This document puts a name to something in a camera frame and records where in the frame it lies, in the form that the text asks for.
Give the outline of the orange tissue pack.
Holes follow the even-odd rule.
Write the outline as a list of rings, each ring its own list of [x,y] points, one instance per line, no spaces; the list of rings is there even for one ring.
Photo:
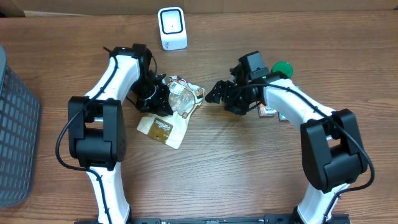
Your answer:
[[[277,114],[277,110],[271,108],[268,105],[263,105],[263,104],[260,104],[257,107],[257,111],[260,118],[274,117]]]

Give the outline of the beige pouch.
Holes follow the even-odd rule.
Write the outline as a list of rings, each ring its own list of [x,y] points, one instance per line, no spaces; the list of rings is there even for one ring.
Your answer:
[[[167,84],[172,115],[160,117],[156,114],[143,116],[137,126],[141,133],[178,149],[187,132],[191,115],[205,96],[205,89],[188,82],[180,76],[169,77]]]

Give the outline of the teal tissue pack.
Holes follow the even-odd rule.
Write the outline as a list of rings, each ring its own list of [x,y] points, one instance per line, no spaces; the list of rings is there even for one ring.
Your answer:
[[[282,114],[278,113],[279,121],[288,121],[288,119]]]

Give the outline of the green lid jar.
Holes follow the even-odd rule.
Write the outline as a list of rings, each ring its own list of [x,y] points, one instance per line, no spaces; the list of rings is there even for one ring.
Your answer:
[[[294,74],[294,70],[291,64],[285,61],[279,61],[275,63],[274,66],[272,67],[272,72],[281,72],[284,75],[286,75],[288,78],[292,78]]]

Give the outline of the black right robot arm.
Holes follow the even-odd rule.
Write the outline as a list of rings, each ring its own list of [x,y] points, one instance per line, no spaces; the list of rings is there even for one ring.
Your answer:
[[[302,168],[309,182],[303,200],[291,215],[266,215],[265,223],[349,223],[348,215],[332,213],[343,193],[369,187],[374,166],[365,152],[354,113],[324,106],[292,81],[291,64],[269,68],[260,52],[239,58],[230,69],[232,81],[218,81],[206,95],[209,103],[245,115],[256,106],[278,111],[300,130]]]

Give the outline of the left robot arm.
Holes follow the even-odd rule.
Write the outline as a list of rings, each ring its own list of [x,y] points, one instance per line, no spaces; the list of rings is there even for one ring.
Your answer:
[[[68,121],[55,146],[68,136],[69,151],[91,180],[98,217],[95,223],[132,223],[131,207],[124,194],[121,163],[126,155],[127,137],[122,103],[130,93],[141,113],[164,117],[173,113],[164,75],[150,69],[154,61],[145,44],[108,50],[109,65],[99,82],[85,94],[68,102]]]

